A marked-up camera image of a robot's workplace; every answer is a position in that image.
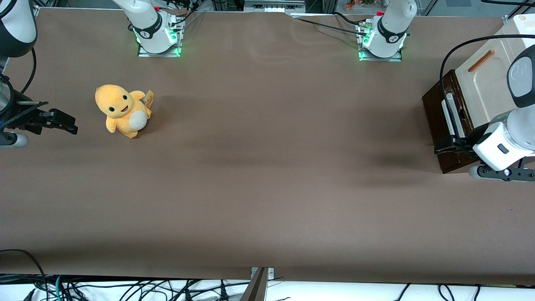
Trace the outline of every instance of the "yellow plush toy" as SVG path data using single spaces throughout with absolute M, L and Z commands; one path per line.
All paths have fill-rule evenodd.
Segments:
M 136 138 L 137 131 L 144 128 L 152 116 L 150 106 L 154 94 L 141 91 L 128 93 L 116 85 L 104 85 L 95 92 L 98 108 L 107 115 L 106 128 L 110 133 L 118 129 L 126 137 Z

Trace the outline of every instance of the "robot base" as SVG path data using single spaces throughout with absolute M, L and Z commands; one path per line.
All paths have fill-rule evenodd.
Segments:
M 370 24 L 371 19 L 366 20 L 365 24 Z M 358 60 L 359 61 L 375 61 L 375 62 L 401 62 L 401 49 L 396 52 L 395 55 L 383 58 L 373 55 L 366 47 L 363 46 L 364 40 L 369 38 L 370 29 L 368 26 L 355 25 L 357 32 L 363 32 L 367 34 L 366 36 L 357 35 L 357 44 L 358 44 Z
M 184 17 L 177 17 L 174 15 L 170 16 L 172 23 L 178 23 L 172 27 L 169 27 L 169 30 L 167 30 L 167 34 L 169 36 L 169 39 L 172 41 L 176 41 L 171 47 L 169 47 L 168 50 L 159 53 L 159 54 L 153 54 L 148 51 L 146 51 L 139 42 L 139 38 L 137 39 L 137 43 L 139 44 L 139 50 L 137 51 L 137 56 L 139 57 L 180 57 L 182 54 L 182 41 L 184 39 L 184 28 L 186 27 L 186 22 L 184 21 Z

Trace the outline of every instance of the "brown table surface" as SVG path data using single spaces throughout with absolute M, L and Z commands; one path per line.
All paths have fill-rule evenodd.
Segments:
M 360 62 L 351 34 L 281 13 L 207 13 L 180 58 L 136 57 L 121 11 L 37 24 L 27 95 L 80 130 L 2 150 L 0 248 L 46 273 L 533 284 L 534 186 L 442 175 L 421 101 L 447 51 L 501 19 L 416 18 L 402 63 Z M 30 70 L 7 66 L 19 89 Z M 138 139 L 106 130 L 103 84 L 154 91 Z

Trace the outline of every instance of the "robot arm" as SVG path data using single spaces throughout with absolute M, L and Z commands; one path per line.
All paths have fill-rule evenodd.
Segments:
M 534 71 L 535 46 L 530 46 L 516 57 L 507 71 L 507 85 L 517 108 L 494 117 L 472 147 L 496 172 L 511 173 L 510 167 L 515 162 L 535 155 Z
M 23 56 L 35 44 L 37 27 L 31 2 L 32 0 L 0 2 L 0 56 Z
M 20 57 L 27 54 L 37 39 L 37 27 L 32 0 L 2 0 L 0 2 L 0 56 Z M 15 90 L 9 78 L 0 73 L 0 148 L 24 147 L 28 137 L 4 129 L 21 129 L 41 134 L 43 127 L 76 134 L 74 117 L 60 110 L 48 112 L 38 108 L 47 102 L 34 102 Z
M 372 31 L 362 46 L 380 58 L 394 56 L 402 47 L 417 10 L 414 0 L 392 0 L 383 16 L 374 16 L 369 21 Z
M 179 29 L 183 22 L 165 11 L 156 11 L 152 4 L 144 0 L 113 0 L 125 12 L 134 27 L 139 44 L 152 54 L 167 51 L 177 43 L 171 31 Z

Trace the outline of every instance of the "white plush belly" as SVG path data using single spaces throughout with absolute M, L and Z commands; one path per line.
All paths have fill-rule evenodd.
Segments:
M 147 124 L 147 114 L 143 111 L 134 111 L 130 115 L 130 120 L 128 123 L 130 124 L 131 128 L 140 130 Z

